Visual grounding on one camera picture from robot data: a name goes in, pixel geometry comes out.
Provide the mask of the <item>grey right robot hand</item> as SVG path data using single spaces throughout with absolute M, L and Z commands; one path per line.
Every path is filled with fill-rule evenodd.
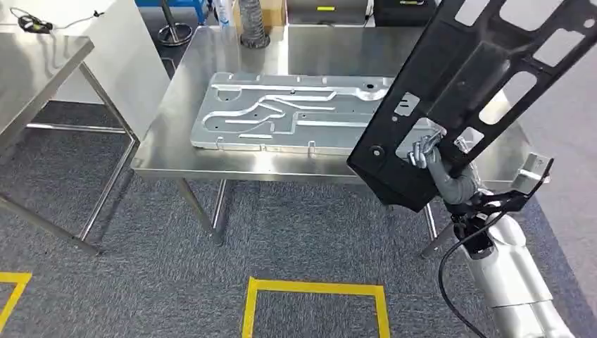
M 411 162 L 414 166 L 427 169 L 441 198 L 451 205 L 469 201 L 481 186 L 475 167 L 469 163 L 455 177 L 449 172 L 450 163 L 445 162 L 436 146 L 444 134 L 436 131 L 413 142 Z

